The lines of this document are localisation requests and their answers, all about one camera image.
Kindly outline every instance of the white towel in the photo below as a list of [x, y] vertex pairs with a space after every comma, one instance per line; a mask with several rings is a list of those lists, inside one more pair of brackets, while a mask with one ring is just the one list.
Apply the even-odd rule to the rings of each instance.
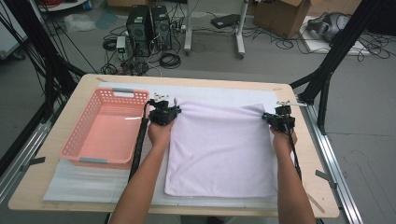
[[263, 105], [177, 100], [165, 193], [225, 198], [276, 195], [276, 154]]

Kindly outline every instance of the tabletop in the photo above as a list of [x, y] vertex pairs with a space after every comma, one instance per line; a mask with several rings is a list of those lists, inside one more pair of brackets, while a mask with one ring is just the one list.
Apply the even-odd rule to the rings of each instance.
[[[46, 157], [45, 162], [32, 165], [12, 195], [8, 207], [16, 210], [36, 211], [86, 211], [112, 212], [114, 203], [70, 203], [43, 201], [50, 181], [59, 162], [59, 152], [74, 128], [79, 115], [87, 104], [92, 91], [102, 82], [170, 85], [182, 87], [206, 87], [218, 89], [273, 91], [279, 101], [295, 101], [295, 95], [287, 84], [223, 81], [191, 78], [166, 77], [126, 77], [109, 75], [86, 75], [78, 83], [62, 114], [52, 127], [46, 141], [36, 157]], [[323, 172], [314, 142], [304, 122], [298, 106], [292, 107], [296, 118], [295, 132], [299, 141], [299, 163], [302, 167], [303, 185], [316, 217], [338, 217], [338, 205], [327, 180], [315, 175], [316, 170]], [[153, 214], [180, 214], [202, 216], [265, 216], [276, 217], [276, 209], [210, 207], [210, 206], [172, 206], [152, 205]]]

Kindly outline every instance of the forearm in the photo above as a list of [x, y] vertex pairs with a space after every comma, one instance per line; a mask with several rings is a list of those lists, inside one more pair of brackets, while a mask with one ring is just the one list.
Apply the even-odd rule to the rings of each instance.
[[289, 155], [278, 156], [279, 223], [315, 223], [314, 213]]
[[148, 153], [122, 193], [111, 224], [145, 222], [164, 152], [164, 148], [154, 147]]

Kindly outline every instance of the pink plastic basket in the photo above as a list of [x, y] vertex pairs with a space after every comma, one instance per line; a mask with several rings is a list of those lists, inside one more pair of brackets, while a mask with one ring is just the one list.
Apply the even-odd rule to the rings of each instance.
[[64, 144], [61, 158], [81, 166], [130, 169], [148, 99], [148, 91], [96, 89]]

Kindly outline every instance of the computer tower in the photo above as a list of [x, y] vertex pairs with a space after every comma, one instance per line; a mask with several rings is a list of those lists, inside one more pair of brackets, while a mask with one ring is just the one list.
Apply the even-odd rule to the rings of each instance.
[[172, 48], [171, 29], [168, 13], [165, 6], [151, 8], [152, 23], [154, 25], [154, 38], [158, 50]]
[[131, 40], [134, 56], [149, 56], [149, 44], [153, 39], [149, 7], [146, 5], [132, 6], [126, 22], [126, 28]]

